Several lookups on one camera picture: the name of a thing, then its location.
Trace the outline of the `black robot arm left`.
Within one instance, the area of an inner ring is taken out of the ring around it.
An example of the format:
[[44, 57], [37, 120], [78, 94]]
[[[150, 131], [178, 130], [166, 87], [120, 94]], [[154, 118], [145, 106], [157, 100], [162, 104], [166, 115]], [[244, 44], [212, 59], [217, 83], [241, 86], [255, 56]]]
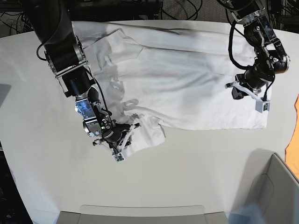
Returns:
[[[233, 65], [244, 71], [235, 76], [233, 83], [226, 84], [232, 88], [234, 99], [242, 99], [250, 94], [257, 95], [262, 87], [269, 89], [276, 74], [285, 73], [289, 68], [290, 58], [281, 41], [277, 38], [259, 0], [220, 0], [226, 13], [231, 13], [234, 21], [230, 24], [228, 54]], [[233, 57], [233, 35], [236, 24], [244, 27], [242, 36], [256, 54], [253, 65], [240, 65]]]

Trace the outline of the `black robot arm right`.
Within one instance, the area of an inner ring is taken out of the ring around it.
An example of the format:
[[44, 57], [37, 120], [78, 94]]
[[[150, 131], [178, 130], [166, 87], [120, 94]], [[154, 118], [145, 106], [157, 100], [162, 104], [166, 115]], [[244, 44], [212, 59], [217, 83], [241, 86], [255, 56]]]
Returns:
[[111, 118], [101, 87], [91, 74], [84, 48], [72, 28], [62, 0], [23, 0], [25, 15], [45, 48], [46, 61], [66, 97], [75, 97], [75, 110], [83, 117], [83, 128], [93, 145], [107, 143], [117, 162], [131, 144], [131, 135], [140, 125], [118, 124]]

